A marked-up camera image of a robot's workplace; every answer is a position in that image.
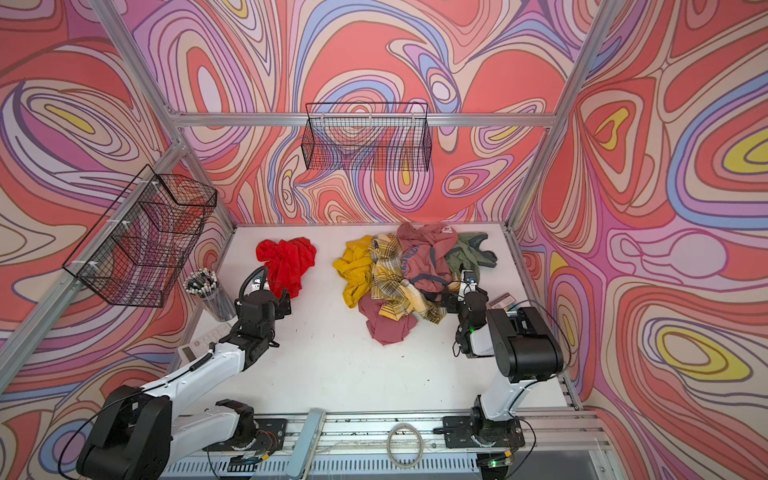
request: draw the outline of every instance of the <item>red cloth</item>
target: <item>red cloth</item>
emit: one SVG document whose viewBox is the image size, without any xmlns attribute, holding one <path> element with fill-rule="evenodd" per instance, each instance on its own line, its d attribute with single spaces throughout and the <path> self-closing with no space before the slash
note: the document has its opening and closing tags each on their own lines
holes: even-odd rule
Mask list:
<svg viewBox="0 0 768 480">
<path fill-rule="evenodd" d="M 256 259 L 269 269 L 266 279 L 277 298 L 283 293 L 282 286 L 291 298 L 299 296 L 301 276 L 315 265 L 315 253 L 317 249 L 304 237 L 279 243 L 263 240 L 256 247 Z"/>
<path fill-rule="evenodd" d="M 385 301 L 372 299 L 371 293 L 368 292 L 357 302 L 357 309 L 368 317 L 366 326 L 376 342 L 382 345 L 402 342 L 411 332 L 411 329 L 416 326 L 416 318 L 413 315 L 406 315 L 395 321 L 379 315 L 379 310 Z"/>
<path fill-rule="evenodd" d="M 402 275 L 424 292 L 442 292 L 451 283 L 445 255 L 456 245 L 458 234 L 444 223 L 429 223 L 419 229 L 404 223 L 397 229 L 402 247 Z"/>
</svg>

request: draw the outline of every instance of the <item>psychedelic wallpaper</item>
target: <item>psychedelic wallpaper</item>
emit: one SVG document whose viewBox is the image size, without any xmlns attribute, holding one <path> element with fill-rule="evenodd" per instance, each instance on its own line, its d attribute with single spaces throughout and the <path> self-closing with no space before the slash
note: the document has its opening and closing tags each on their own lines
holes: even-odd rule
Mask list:
<svg viewBox="0 0 768 480">
<path fill-rule="evenodd" d="M 330 0 L 118 4 L 171 107 L 302 112 L 311 101 L 552 112 L 596 4 Z M 543 128 L 432 129 L 428 173 L 305 172 L 301 128 L 194 127 L 236 223 L 504 221 Z"/>
<path fill-rule="evenodd" d="M 767 65 L 768 2 L 629 0 L 515 224 L 630 478 L 768 478 Z"/>
<path fill-rule="evenodd" d="M 87 2 L 14 5 L 0 2 L 3 342 L 88 228 L 169 145 Z M 212 265 L 222 242 L 212 217 L 190 261 Z M 0 478 L 57 478 L 64 443 L 112 389 L 164 374 L 191 307 L 180 287 L 162 310 L 82 291 L 0 396 Z"/>
<path fill-rule="evenodd" d="M 185 133 L 235 223 L 505 221 L 544 128 L 456 130 L 427 172 L 306 170 L 298 127 Z"/>
<path fill-rule="evenodd" d="M 171 107 L 186 112 L 301 112 L 309 101 L 361 96 L 422 99 L 444 113 L 524 102 L 552 112 L 597 8 L 590 0 L 116 6 Z"/>
</svg>

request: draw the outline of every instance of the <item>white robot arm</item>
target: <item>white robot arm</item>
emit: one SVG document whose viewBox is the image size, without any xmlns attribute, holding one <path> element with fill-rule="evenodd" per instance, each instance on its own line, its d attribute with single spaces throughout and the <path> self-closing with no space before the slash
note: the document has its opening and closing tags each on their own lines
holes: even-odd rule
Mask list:
<svg viewBox="0 0 768 480">
<path fill-rule="evenodd" d="M 219 343 L 195 362 L 142 387 L 120 386 L 104 403 L 85 441 L 76 469 L 94 480 L 159 478 L 169 462 L 217 442 L 247 447 L 255 439 L 253 409 L 233 400 L 192 416 L 180 416 L 213 387 L 251 367 L 274 342 L 276 319 L 290 314 L 290 298 L 278 301 L 269 290 L 244 295 L 254 279 L 266 282 L 267 270 L 253 272 L 235 302 L 237 322 Z"/>
</svg>

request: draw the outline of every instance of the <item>yellow shirt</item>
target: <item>yellow shirt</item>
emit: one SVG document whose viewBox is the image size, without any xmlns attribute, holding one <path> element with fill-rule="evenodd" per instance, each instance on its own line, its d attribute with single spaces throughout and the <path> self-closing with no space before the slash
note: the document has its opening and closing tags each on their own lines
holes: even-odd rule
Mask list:
<svg viewBox="0 0 768 480">
<path fill-rule="evenodd" d="M 371 288 L 372 261 L 368 246 L 372 239 L 370 235 L 365 235 L 359 240 L 347 242 L 344 254 L 333 262 L 333 268 L 348 282 L 343 296 L 349 308 L 355 308 L 357 301 Z"/>
</svg>

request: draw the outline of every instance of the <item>pile of clothes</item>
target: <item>pile of clothes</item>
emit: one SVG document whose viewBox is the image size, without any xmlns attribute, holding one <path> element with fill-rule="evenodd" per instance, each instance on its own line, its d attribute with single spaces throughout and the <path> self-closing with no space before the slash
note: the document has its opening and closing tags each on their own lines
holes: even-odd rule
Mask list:
<svg viewBox="0 0 768 480">
<path fill-rule="evenodd" d="M 445 223 L 397 234 L 366 235 L 346 243 L 333 267 L 347 281 L 344 302 L 368 318 L 371 337 L 382 345 L 402 342 L 418 320 L 440 323 L 444 295 L 458 292 L 462 270 L 496 266 L 496 255 L 480 250 L 485 233 L 462 233 Z"/>
</svg>

